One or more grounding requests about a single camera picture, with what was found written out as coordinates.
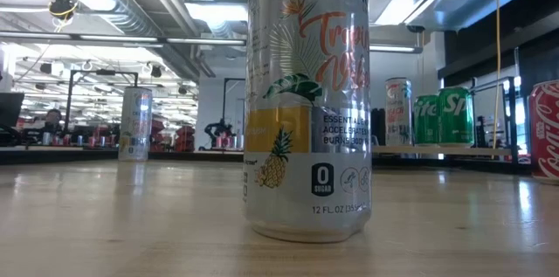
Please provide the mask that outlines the green Sprite can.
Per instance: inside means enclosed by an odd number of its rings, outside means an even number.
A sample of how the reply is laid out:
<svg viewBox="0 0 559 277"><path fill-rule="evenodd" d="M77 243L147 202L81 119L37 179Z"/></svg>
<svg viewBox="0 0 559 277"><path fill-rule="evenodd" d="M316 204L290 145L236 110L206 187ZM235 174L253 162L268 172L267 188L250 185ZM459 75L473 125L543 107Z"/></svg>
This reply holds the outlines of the green Sprite can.
<svg viewBox="0 0 559 277"><path fill-rule="evenodd" d="M438 144L471 148L474 145L473 97L465 87L438 90Z"/></svg>
<svg viewBox="0 0 559 277"><path fill-rule="evenodd" d="M434 146L438 144L438 96L418 96L413 105L415 144Z"/></svg>

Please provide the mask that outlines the red Coca-Cola can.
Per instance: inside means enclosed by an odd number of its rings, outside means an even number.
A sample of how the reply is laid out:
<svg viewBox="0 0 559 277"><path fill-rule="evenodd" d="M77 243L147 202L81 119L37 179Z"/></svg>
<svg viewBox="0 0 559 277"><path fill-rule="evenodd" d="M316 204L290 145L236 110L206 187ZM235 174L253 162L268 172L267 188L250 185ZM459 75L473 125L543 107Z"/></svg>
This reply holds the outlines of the red Coca-Cola can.
<svg viewBox="0 0 559 277"><path fill-rule="evenodd" d="M559 185L559 80L534 85L528 106L532 176Z"/></svg>

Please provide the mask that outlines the long ceiling light bar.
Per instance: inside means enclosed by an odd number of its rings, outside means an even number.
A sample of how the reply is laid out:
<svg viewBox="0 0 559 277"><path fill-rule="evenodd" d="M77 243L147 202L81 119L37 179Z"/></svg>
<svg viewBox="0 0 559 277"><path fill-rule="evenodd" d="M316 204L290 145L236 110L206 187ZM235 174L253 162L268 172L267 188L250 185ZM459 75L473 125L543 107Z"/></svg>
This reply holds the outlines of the long ceiling light bar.
<svg viewBox="0 0 559 277"><path fill-rule="evenodd" d="M253 45L265 49L269 45L297 45L300 41L292 36L289 31L272 31L267 39L254 36L252 40L232 38L166 38L166 37L136 37L136 36L112 36L112 35L86 35L74 33L47 33L30 31L0 31L0 41L15 43L38 43L46 44L114 44L115 46L128 47L153 47L162 48L164 45L212 45L212 46L246 46Z"/></svg>

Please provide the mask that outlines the person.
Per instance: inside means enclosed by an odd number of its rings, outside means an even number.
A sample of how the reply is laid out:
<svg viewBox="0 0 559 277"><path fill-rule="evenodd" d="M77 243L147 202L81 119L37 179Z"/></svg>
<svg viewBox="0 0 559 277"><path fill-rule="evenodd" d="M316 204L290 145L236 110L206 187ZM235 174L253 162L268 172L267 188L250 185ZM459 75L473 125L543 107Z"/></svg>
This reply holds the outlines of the person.
<svg viewBox="0 0 559 277"><path fill-rule="evenodd" d="M58 109L51 109L45 116L44 131L55 134L61 131L60 121L62 114Z"/></svg>

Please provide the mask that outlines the red distant equipment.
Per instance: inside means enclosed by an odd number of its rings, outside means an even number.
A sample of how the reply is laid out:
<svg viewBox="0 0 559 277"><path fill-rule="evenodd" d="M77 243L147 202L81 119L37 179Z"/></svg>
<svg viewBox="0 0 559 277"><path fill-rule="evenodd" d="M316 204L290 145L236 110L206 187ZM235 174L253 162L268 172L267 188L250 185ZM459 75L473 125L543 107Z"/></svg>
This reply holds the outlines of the red distant equipment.
<svg viewBox="0 0 559 277"><path fill-rule="evenodd" d="M150 152L163 152L165 146L163 145L164 138L162 131L165 129L162 121L152 120L151 134L150 134Z"/></svg>
<svg viewBox="0 0 559 277"><path fill-rule="evenodd" d="M193 152L195 150L196 130L191 126L182 126L176 131L175 151Z"/></svg>

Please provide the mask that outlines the silver Celsius tropical vibe can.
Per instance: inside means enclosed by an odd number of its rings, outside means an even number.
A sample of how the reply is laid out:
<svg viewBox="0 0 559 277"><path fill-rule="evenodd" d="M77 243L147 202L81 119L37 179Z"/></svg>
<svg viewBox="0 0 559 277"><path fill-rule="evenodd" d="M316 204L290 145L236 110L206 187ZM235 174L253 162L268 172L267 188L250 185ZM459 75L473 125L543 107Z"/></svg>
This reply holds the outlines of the silver Celsius tropical vibe can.
<svg viewBox="0 0 559 277"><path fill-rule="evenodd" d="M267 237L328 243L370 218L368 0L248 0L244 202Z"/></svg>

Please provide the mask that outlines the silver Celsius peach vibe can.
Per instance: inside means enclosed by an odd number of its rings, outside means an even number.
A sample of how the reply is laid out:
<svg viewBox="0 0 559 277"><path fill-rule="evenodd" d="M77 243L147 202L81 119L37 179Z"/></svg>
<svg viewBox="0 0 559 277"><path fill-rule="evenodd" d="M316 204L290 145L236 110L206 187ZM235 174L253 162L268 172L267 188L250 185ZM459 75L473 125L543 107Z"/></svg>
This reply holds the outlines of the silver Celsius peach vibe can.
<svg viewBox="0 0 559 277"><path fill-rule="evenodd" d="M152 91L144 87L126 87L123 95L118 160L148 160L152 128Z"/></svg>
<svg viewBox="0 0 559 277"><path fill-rule="evenodd" d="M386 145L411 145L411 81L406 78L391 78L385 81L385 89Z"/></svg>

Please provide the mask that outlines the wooden shelf with black frame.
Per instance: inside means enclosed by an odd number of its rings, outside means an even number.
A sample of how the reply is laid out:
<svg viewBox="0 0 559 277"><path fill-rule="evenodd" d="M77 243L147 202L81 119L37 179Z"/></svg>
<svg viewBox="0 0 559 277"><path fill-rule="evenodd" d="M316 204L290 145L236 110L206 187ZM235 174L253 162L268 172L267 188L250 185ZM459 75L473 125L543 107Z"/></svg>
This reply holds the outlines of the wooden shelf with black frame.
<svg viewBox="0 0 559 277"><path fill-rule="evenodd" d="M439 144L434 146L418 146L415 144L414 133L414 111L411 102L411 124L412 124L412 144L405 146L376 145L373 148L375 154L409 154L409 155L429 155L429 156L461 156L473 160L496 159L498 161L519 162L518 136L515 121L516 103L516 82L514 77L501 80L493 80L482 85L465 87L473 97L473 123L474 123L474 145L471 148L442 147ZM486 123L480 115L480 108L475 105L478 95L487 97L492 92L493 97L489 100L494 107L503 108L508 111L504 115L505 123L498 125L498 116L493 117L494 131L486 129Z"/></svg>

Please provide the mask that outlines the black computer monitor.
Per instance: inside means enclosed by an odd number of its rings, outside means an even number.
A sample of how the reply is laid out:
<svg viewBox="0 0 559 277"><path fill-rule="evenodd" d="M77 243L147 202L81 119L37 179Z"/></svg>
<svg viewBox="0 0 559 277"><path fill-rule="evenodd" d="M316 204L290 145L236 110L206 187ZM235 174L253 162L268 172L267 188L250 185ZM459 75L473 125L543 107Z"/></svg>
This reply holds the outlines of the black computer monitor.
<svg viewBox="0 0 559 277"><path fill-rule="evenodd" d="M23 93L0 93L0 125L17 125L23 100Z"/></svg>

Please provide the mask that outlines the silver spiral ventilation duct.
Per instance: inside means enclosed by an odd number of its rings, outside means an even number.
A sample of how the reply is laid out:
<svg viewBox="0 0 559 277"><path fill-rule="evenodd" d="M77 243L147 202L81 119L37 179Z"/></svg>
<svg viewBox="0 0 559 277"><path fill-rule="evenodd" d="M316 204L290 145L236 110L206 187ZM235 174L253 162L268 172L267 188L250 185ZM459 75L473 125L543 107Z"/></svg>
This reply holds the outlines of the silver spiral ventilation duct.
<svg viewBox="0 0 559 277"><path fill-rule="evenodd" d="M118 15L109 15L108 22L118 30L133 37L162 36L162 30L135 0L113 1L115 6L111 10L115 10ZM187 58L188 55L179 54L179 51L171 45L163 45L151 50L180 78L195 82L199 80L200 72L194 62Z"/></svg>

